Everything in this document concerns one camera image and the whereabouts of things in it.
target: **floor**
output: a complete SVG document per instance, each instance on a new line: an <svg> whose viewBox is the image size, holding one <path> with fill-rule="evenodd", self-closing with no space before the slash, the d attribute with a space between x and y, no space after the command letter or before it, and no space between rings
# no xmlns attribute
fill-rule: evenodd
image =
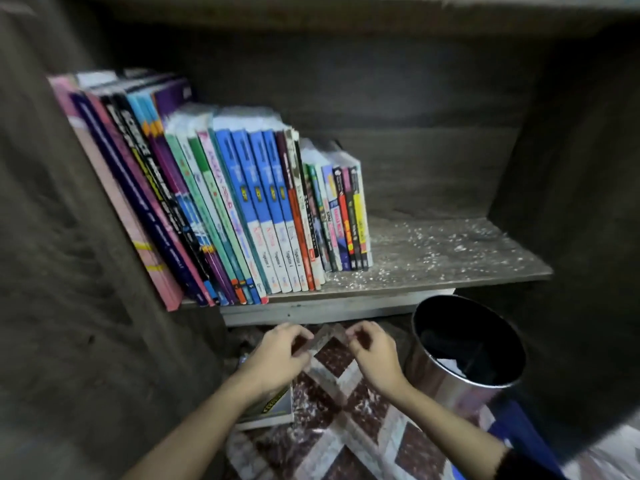
<svg viewBox="0 0 640 480"><path fill-rule="evenodd" d="M382 321L396 339L401 362L410 337L402 322ZM264 330L235 329L251 345ZM368 389L346 344L344 327L314 328L313 359L294 381L295 422L233 432L227 480L450 480L451 464L421 430ZM488 408L476 425L493 422ZM640 480L640 414L565 465L570 480Z"/></svg>

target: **blue object on floor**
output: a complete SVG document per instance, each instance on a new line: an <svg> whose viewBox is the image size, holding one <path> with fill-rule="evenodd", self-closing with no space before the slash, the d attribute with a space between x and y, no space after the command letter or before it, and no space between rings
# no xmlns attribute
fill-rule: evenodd
<svg viewBox="0 0 640 480"><path fill-rule="evenodd" d="M508 440L518 453L528 456L553 473L564 476L556 456L533 427L524 411L515 401L507 401L497 412L495 422L489 428L496 438ZM462 474L451 466L456 480L465 480Z"/></svg>

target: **white baseboard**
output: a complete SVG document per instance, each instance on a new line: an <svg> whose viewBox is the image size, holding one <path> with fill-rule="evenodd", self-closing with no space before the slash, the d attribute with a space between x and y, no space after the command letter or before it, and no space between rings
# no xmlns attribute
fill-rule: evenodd
<svg viewBox="0 0 640 480"><path fill-rule="evenodd" d="M228 327L283 322L341 322L411 313L423 299L439 294L453 294L453 291L455 289L416 291L393 296L352 296L267 305L225 306L220 307L220 312Z"/></svg>

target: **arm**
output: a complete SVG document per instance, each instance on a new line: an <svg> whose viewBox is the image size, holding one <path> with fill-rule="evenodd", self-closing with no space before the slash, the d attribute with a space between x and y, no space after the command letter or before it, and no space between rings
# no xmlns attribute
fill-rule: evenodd
<svg viewBox="0 0 640 480"><path fill-rule="evenodd" d="M313 334L284 323L264 334L253 354L215 394L202 403L140 460L123 480L197 480L247 407L284 387L311 359L291 355L291 345Z"/></svg>
<svg viewBox="0 0 640 480"><path fill-rule="evenodd" d="M363 335L371 341L368 348L358 339ZM494 478L508 451L500 440L412 387L400 368L394 339L380 325L360 322L347 330L347 336L349 348L373 388L415 421L467 480Z"/></svg>

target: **forearm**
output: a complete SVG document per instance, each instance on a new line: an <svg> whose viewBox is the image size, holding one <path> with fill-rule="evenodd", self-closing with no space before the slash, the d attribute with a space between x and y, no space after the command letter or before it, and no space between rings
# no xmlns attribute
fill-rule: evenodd
<svg viewBox="0 0 640 480"><path fill-rule="evenodd" d="M235 374L126 473L123 480L197 480L255 396Z"/></svg>
<svg viewBox="0 0 640 480"><path fill-rule="evenodd" d="M448 411L408 383L391 402L460 470L467 480L492 480L507 447L489 433Z"/></svg>

